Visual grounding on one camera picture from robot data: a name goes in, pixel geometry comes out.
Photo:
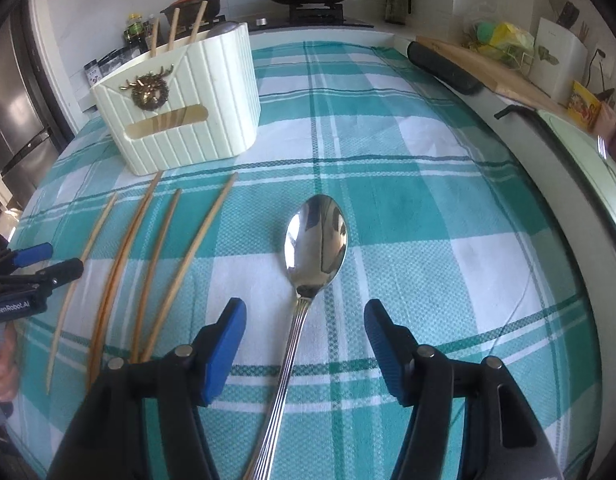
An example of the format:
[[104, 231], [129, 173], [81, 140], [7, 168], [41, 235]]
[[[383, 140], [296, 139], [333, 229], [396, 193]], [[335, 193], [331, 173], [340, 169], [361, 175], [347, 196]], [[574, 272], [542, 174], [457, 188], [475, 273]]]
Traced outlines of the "left hand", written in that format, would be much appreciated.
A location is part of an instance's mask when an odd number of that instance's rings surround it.
[[11, 402], [17, 395], [20, 384], [17, 355], [17, 332], [14, 325], [8, 323], [0, 346], [0, 402]]

